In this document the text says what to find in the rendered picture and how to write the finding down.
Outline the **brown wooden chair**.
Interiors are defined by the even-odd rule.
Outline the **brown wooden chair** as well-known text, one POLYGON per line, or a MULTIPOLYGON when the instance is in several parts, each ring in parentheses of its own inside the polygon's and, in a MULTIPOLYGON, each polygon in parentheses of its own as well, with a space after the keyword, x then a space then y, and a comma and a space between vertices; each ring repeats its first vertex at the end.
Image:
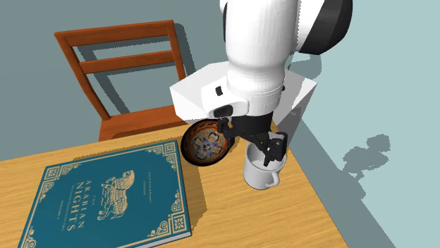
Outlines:
POLYGON ((87 78, 87 75, 91 73, 174 63, 178 79, 183 80, 186 74, 172 20, 61 31, 55 32, 54 36, 83 92, 102 119, 99 133, 100 142, 185 125, 185 121, 176 115, 172 105, 111 116, 87 78), (74 47, 84 45, 127 42, 134 39, 163 36, 169 38, 171 45, 171 48, 166 51, 80 62, 73 50, 74 47))

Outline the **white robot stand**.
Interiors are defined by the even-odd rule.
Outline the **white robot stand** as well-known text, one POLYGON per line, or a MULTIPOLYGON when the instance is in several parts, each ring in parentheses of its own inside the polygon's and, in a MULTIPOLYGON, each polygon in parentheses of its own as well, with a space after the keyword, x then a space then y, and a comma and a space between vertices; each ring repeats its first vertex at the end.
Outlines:
POLYGON ((228 62, 210 63, 170 87, 176 115, 188 124, 214 117, 214 110, 230 105, 232 116, 263 116, 272 113, 279 131, 290 142, 317 83, 289 70, 285 79, 267 91, 233 91, 226 74, 228 62))

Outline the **white mug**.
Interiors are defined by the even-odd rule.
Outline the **white mug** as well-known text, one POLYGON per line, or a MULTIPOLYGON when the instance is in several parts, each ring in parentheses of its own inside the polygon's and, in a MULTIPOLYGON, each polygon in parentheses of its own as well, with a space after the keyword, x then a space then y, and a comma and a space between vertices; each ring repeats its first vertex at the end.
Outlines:
POLYGON ((286 155, 282 161, 271 161, 264 167, 264 154, 251 142, 245 150, 243 178, 254 189, 266 190, 280 183, 279 173, 286 164, 286 155))

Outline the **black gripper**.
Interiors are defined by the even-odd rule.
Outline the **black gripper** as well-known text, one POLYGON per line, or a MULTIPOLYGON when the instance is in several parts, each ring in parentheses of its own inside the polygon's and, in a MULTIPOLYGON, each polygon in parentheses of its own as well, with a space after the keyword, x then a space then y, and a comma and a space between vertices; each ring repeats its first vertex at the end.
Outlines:
POLYGON ((217 131, 227 141, 230 149, 235 144, 235 138, 240 137, 255 144, 264 154, 264 167, 271 161, 282 161, 286 154, 288 134, 285 132, 270 132, 272 112, 263 116, 234 116, 232 128, 228 126, 227 118, 217 121, 217 131))

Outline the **teal hardcover book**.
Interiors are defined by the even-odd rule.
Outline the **teal hardcover book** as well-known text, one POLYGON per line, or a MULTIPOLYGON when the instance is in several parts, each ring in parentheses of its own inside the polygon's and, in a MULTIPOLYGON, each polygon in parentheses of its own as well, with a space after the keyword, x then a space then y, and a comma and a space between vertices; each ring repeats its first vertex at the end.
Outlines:
POLYGON ((151 248, 191 235, 171 140, 47 166, 18 248, 151 248))

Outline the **brown patterned bowl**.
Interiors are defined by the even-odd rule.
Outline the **brown patterned bowl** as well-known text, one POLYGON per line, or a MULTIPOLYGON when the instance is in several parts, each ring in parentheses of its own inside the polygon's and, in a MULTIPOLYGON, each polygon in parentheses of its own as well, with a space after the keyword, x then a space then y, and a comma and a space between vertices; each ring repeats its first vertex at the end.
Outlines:
POLYGON ((217 130, 216 119, 205 119, 192 124, 181 140, 184 159, 194 166, 210 166, 227 155, 230 147, 224 135, 217 130))

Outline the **light wooden table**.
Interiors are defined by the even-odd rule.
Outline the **light wooden table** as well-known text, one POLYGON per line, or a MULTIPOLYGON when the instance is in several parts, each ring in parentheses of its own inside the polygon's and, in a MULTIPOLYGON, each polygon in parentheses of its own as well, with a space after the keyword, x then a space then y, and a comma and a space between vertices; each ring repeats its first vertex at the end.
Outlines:
MULTIPOLYGON (((0 161, 0 247, 16 248, 44 168, 110 151, 179 140, 183 126, 0 161)), ((159 248, 348 248, 294 155, 280 184, 254 190, 243 179, 247 142, 219 163, 183 163, 192 235, 159 248)))

